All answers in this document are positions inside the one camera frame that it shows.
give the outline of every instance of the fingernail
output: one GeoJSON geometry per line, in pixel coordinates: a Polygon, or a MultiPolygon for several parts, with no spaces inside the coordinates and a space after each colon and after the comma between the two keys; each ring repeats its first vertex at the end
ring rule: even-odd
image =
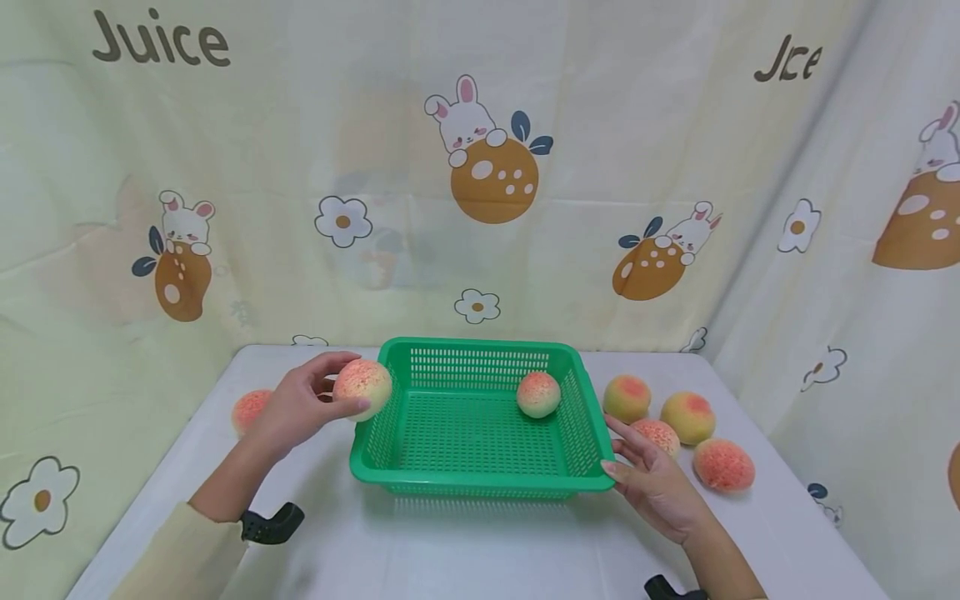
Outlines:
{"type": "Polygon", "coordinates": [[[600,467],[613,479],[619,481],[620,465],[613,461],[600,461],[600,467]]]}

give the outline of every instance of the hand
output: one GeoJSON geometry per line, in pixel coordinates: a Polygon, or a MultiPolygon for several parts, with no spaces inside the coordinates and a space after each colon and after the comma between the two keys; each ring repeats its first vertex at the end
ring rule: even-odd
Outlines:
{"type": "Polygon", "coordinates": [[[324,352],[290,370],[253,421],[243,443],[255,444],[280,460],[332,420],[359,415],[370,408],[366,399],[332,401],[336,374],[356,359],[353,352],[324,352]]]}
{"type": "Polygon", "coordinates": [[[633,467],[603,461],[603,469],[644,520],[680,545],[718,524],[707,502],[669,454],[633,427],[610,416],[606,421],[623,438],[612,441],[613,451],[633,467]]]}

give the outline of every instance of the person's left hand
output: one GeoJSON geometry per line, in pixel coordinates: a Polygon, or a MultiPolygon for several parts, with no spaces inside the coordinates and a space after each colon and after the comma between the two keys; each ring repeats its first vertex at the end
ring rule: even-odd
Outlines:
{"type": "Polygon", "coordinates": [[[290,370],[243,442],[256,444],[280,460],[332,420],[359,415],[370,408],[370,401],[364,398],[334,402],[329,395],[333,380],[327,376],[358,358],[360,355],[353,352],[324,352],[290,370]]]}

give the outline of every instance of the green plastic basket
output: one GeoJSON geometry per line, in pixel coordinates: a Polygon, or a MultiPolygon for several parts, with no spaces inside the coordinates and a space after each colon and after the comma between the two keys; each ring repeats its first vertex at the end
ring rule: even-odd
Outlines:
{"type": "Polygon", "coordinates": [[[397,494],[559,500],[613,480],[610,436],[580,355],[564,344],[394,338],[379,362],[394,393],[357,423],[350,470],[397,494]],[[560,406],[530,419],[516,406],[528,372],[560,384],[560,406]]]}

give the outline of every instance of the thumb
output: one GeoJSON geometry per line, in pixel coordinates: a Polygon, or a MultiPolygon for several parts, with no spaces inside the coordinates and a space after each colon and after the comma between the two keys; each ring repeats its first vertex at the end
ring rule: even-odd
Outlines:
{"type": "Polygon", "coordinates": [[[623,484],[628,488],[640,490],[643,493],[651,491],[650,474],[632,468],[616,461],[600,461],[600,467],[616,483],[623,484]]]}
{"type": "Polygon", "coordinates": [[[346,398],[336,402],[324,404],[324,418],[326,422],[344,419],[359,415],[370,408],[370,401],[366,398],[346,398]]]}

